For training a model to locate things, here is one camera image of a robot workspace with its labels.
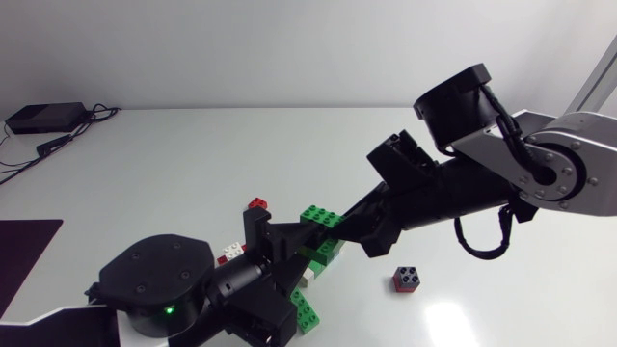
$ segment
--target white table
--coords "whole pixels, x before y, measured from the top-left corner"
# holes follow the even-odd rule
[[[380,181],[365,155],[403,128],[443,159],[411,108],[122,111],[0,186],[0,219],[65,221],[2,319],[83,305],[99,269],[153,234],[200,238],[220,255],[243,241],[241,213],[254,197],[275,223],[311,204],[343,213]],[[29,159],[54,136],[14,137],[0,160]],[[495,210],[463,223],[474,247],[498,243]],[[616,226],[540,211],[514,225],[495,261],[466,254],[451,222],[403,232],[380,258],[348,243],[304,291],[321,324],[289,345],[612,346]],[[403,265],[420,275],[412,295],[391,290]],[[244,343],[222,333],[206,345]]]

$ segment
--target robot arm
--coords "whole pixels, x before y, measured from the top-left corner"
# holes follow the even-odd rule
[[[407,132],[390,136],[368,155],[384,182],[346,213],[333,237],[359,242],[369,256],[378,256],[388,253],[402,229],[454,219],[463,247],[493,259],[509,245],[513,215],[522,223],[539,207],[617,213],[617,187],[610,180],[617,169],[617,120],[585,112],[554,118],[521,111],[511,117],[488,81],[483,65],[470,67],[416,102],[438,150],[453,158],[438,164]],[[459,218],[506,203],[499,213],[499,248],[472,249]]]

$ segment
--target electronic device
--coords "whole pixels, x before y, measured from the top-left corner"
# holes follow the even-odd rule
[[[28,105],[6,124],[14,134],[71,132],[89,116],[81,102]]]
[[[383,181],[340,224],[270,224],[265,209],[250,208],[243,215],[246,251],[216,269],[203,241],[149,237],[101,270],[84,312],[93,315],[97,307],[94,317],[113,317],[110,312],[125,311],[135,330],[166,336],[170,346],[199,346],[222,330],[251,346],[285,346],[296,332],[297,310],[288,299],[309,264],[301,250],[315,250],[329,237],[379,256],[401,230],[454,219],[465,250],[488,260],[506,252],[513,217],[531,221],[539,208],[617,215],[617,120],[588,112],[510,116],[486,86],[490,79],[477,65],[423,95],[416,113],[452,158],[437,163],[406,131],[388,136],[367,156]],[[495,206],[502,206],[502,241],[494,250],[475,250],[460,217]],[[25,328],[0,325],[0,337],[13,346],[24,345],[25,332],[41,341],[63,336],[82,345],[110,343],[113,322],[105,321],[105,334],[82,334],[72,326],[79,319],[65,312]],[[50,332],[41,328],[46,321],[64,324]]]

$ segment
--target black mat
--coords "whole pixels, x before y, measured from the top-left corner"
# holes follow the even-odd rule
[[[61,220],[0,221],[0,317],[61,225]]]

